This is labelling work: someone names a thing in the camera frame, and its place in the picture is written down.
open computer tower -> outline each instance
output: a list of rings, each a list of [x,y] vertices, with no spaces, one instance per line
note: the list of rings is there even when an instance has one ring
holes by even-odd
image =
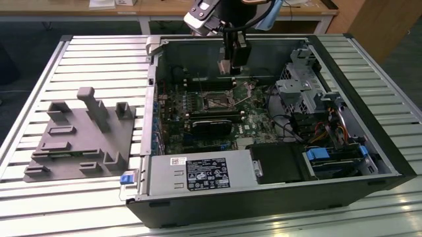
[[[317,36],[154,37],[138,194],[150,228],[347,206],[415,177]]]

warning label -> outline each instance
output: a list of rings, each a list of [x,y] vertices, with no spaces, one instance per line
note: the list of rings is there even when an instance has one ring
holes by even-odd
[[[190,191],[230,188],[226,158],[187,160],[186,170]]]

wooden desk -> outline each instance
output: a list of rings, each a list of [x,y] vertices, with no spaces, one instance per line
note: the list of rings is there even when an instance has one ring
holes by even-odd
[[[142,0],[140,15],[184,16],[190,11],[194,0]],[[330,10],[321,0],[311,0],[301,4],[301,8],[291,8],[294,16],[337,15],[338,10]],[[281,16],[290,16],[290,8],[282,7]]]
[[[194,0],[138,0],[135,6],[90,11],[90,0],[0,0],[0,21],[138,21],[144,35],[151,34],[150,21],[182,21]],[[282,7],[278,21],[317,21],[315,33],[322,34],[338,10],[321,0],[301,8]]]
[[[90,0],[0,0],[0,16],[119,16],[138,15],[142,0],[134,6],[90,10]]]

white table leg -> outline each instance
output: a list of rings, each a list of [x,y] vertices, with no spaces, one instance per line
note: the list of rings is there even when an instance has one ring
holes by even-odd
[[[318,22],[314,34],[321,35],[321,34],[326,33],[329,26],[330,26],[330,23],[331,23],[331,20],[333,20],[331,15],[322,17],[322,20]]]
[[[138,20],[139,20],[140,31],[143,35],[151,35],[150,16],[140,16]]]

motherboard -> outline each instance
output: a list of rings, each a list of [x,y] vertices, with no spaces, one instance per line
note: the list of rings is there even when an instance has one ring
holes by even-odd
[[[269,86],[254,78],[183,82],[159,96],[167,155],[243,150],[279,140],[265,107]]]

